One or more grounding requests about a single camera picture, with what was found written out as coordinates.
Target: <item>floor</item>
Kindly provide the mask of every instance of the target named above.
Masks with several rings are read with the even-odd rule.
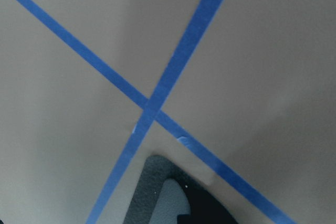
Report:
[[[33,1],[150,97],[200,0]],[[142,110],[17,1],[0,6],[0,219],[85,223]],[[336,222],[335,13],[224,0],[163,107],[296,223]],[[154,154],[239,223],[274,223],[155,122],[98,224],[122,224]]]

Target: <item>thick blue line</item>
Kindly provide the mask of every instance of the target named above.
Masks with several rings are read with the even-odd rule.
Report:
[[[201,0],[138,123],[112,169],[86,224],[97,222],[110,196],[136,154],[153,121],[203,37],[223,0]]]
[[[145,105],[148,99],[130,85],[124,78],[111,69],[105,62],[103,62],[98,56],[96,56],[91,50],[83,45],[72,34],[66,31],[60,24],[58,24],[53,18],[45,13],[40,7],[38,7],[31,0],[17,0],[28,11],[30,11],[37,19],[45,24],[51,31],[53,31],[60,39],[62,39],[68,46],[88,61],[94,68],[96,68],[103,76],[105,76],[111,83],[119,88],[125,95],[127,95],[135,104],[142,109],[145,109]],[[199,157],[205,164],[207,164],[214,172],[216,172],[221,178],[226,180],[231,186],[233,186],[239,193],[241,193],[246,199],[248,199],[253,205],[255,205],[261,212],[268,216],[277,224],[292,224],[295,223],[289,217],[286,216],[281,210],[267,200],[256,189],[249,185],[244,179],[230,169],[219,158],[212,154],[205,146],[199,143],[194,137],[186,132],[181,126],[174,122],[167,114],[160,111],[156,117],[156,120],[173,136],[175,136],[183,145],[185,145],[191,152]]]

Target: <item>blue line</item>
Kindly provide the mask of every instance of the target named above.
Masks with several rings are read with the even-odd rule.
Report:
[[[130,85],[124,78],[111,69],[98,56],[90,51],[72,34],[66,31],[53,18],[45,13],[39,6],[31,0],[17,0],[28,11],[30,11],[37,19],[45,24],[51,31],[53,31],[60,39],[62,39],[68,46],[88,61],[94,68],[96,68],[103,76],[105,76],[111,83],[119,88],[125,95],[127,95],[135,104],[142,109],[148,99],[140,93],[136,88]],[[156,120],[174,137],[176,137],[183,145],[185,145],[191,152],[199,157],[205,164],[207,164],[214,172],[221,178],[233,186],[239,193],[241,193],[247,200],[255,205],[261,212],[268,216],[274,223],[277,224],[292,224],[295,223],[286,216],[281,210],[267,200],[255,188],[249,185],[244,179],[230,169],[219,158],[212,154],[205,146],[199,143],[194,137],[186,132],[181,126],[174,122],[167,114],[160,111]]]
[[[97,222],[110,196],[136,154],[153,121],[203,37],[223,0],[201,0],[138,123],[112,169],[86,224]]]

